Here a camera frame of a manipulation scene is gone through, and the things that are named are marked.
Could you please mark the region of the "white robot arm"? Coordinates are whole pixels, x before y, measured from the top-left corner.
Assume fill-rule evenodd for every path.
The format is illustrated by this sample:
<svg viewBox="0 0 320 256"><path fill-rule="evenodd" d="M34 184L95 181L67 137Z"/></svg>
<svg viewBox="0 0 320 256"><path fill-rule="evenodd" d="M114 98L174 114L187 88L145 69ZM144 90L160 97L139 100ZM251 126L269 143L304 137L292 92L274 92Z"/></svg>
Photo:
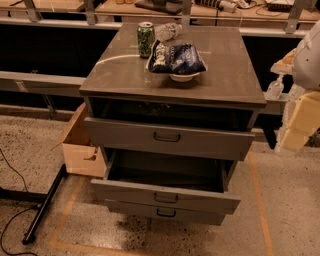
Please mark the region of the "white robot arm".
<svg viewBox="0 0 320 256"><path fill-rule="evenodd" d="M320 21L270 71L291 75L298 88L289 91L276 142L277 152L297 153L320 128Z"/></svg>

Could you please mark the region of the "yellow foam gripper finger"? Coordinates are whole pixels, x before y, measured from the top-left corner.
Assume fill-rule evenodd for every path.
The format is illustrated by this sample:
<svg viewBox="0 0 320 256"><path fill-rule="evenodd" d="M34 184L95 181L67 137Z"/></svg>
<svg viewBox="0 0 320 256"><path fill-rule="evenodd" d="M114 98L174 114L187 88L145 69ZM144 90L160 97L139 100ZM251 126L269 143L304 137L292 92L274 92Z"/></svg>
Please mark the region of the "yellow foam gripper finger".
<svg viewBox="0 0 320 256"><path fill-rule="evenodd" d="M270 71L278 75L291 75L293 70L293 60L296 49L292 49L282 59L275 62Z"/></svg>
<svg viewBox="0 0 320 256"><path fill-rule="evenodd" d="M294 84L285 104L277 135L277 153L297 153L320 128L320 92Z"/></svg>

